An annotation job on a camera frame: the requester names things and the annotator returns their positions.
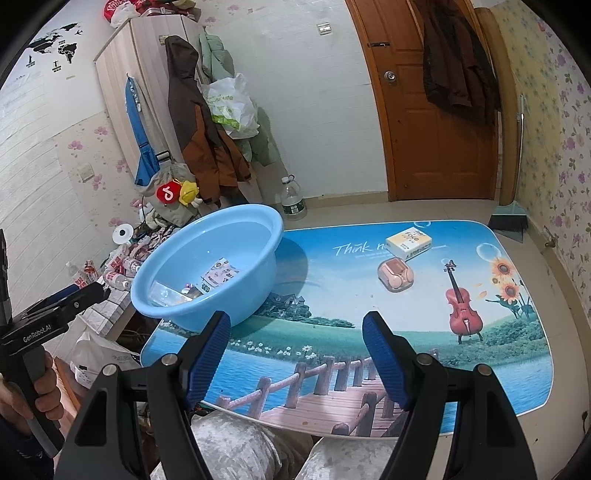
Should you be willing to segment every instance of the blue gripper pad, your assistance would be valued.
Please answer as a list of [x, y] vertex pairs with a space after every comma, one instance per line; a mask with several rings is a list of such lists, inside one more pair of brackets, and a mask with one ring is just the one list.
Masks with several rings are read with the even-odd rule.
[[201, 347], [201, 351], [197, 354], [193, 366], [189, 370], [189, 377], [187, 379], [185, 402], [187, 408], [190, 410], [205, 398], [209, 385], [216, 373], [217, 366], [230, 341], [230, 317], [226, 313], [221, 312], [219, 322], [211, 329], [210, 324], [214, 321], [216, 315], [217, 312], [199, 336], [191, 337], [187, 340], [187, 342], [192, 339], [198, 341], [199, 337], [201, 339], [205, 337], [205, 342]]
[[407, 410], [413, 400], [414, 350], [405, 338], [390, 331], [378, 312], [369, 312], [363, 318], [362, 332], [388, 396]]

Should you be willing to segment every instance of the blue water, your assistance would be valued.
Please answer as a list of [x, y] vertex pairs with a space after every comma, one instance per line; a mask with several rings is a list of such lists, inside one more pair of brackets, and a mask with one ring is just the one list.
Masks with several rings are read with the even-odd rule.
[[[151, 365], [165, 353], [178, 352], [183, 346], [185, 338], [165, 330], [156, 330], [144, 350], [142, 364]], [[215, 403], [218, 396], [225, 395], [232, 400], [247, 395], [256, 389], [261, 372], [277, 382], [289, 377], [294, 372], [295, 364], [283, 362], [274, 358], [248, 355], [242, 352], [226, 350], [205, 400]], [[505, 389], [513, 409], [517, 414], [532, 410], [544, 404], [550, 394], [552, 385], [552, 360], [550, 355], [544, 355], [530, 361], [501, 365], [495, 367], [495, 374]], [[317, 377], [307, 378], [301, 390], [302, 395], [312, 393]], [[336, 373], [333, 374], [330, 389], [334, 389]], [[352, 385], [353, 375], [349, 375], [349, 385]], [[288, 388], [285, 387], [267, 398], [265, 409], [278, 407], [285, 403]], [[245, 414], [248, 406], [237, 408], [238, 413]], [[441, 424], [441, 432], [453, 431], [456, 406], [447, 404]]]

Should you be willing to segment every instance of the cello illustration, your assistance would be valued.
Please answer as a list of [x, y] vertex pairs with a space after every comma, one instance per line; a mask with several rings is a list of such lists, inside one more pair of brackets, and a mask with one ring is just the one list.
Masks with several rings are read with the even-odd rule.
[[478, 335], [480, 341], [482, 341], [482, 330], [483, 324], [480, 315], [476, 310], [470, 307], [470, 294], [465, 288], [457, 286], [456, 279], [453, 278], [453, 272], [457, 265], [450, 260], [443, 271], [449, 274], [449, 278], [452, 281], [452, 288], [445, 292], [445, 296], [449, 305], [452, 306], [453, 312], [449, 315], [449, 327], [452, 332], [457, 335], [457, 342], [462, 344], [462, 336]]

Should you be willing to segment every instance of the sunflower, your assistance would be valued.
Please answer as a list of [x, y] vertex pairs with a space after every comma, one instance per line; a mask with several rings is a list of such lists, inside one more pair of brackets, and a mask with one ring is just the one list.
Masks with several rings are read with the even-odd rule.
[[519, 287], [515, 285], [515, 283], [502, 283], [501, 285], [499, 285], [499, 288], [501, 289], [501, 298], [503, 298], [503, 300], [506, 300], [509, 303], [517, 301], [517, 297], [519, 295]]
[[500, 279], [515, 275], [515, 265], [506, 258], [495, 258], [491, 262], [491, 268], [492, 274]]

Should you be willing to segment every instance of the wall switch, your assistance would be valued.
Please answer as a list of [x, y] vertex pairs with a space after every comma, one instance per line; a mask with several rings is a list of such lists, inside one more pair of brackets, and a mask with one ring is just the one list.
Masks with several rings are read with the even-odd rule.
[[95, 171], [92, 170], [92, 165], [87, 163], [86, 165], [78, 167], [78, 175], [80, 176], [82, 181], [86, 181], [90, 180], [92, 177], [95, 176]]
[[330, 28], [330, 24], [327, 23], [319, 23], [316, 25], [318, 27], [318, 32], [320, 35], [326, 35], [327, 33], [332, 32], [332, 28]]

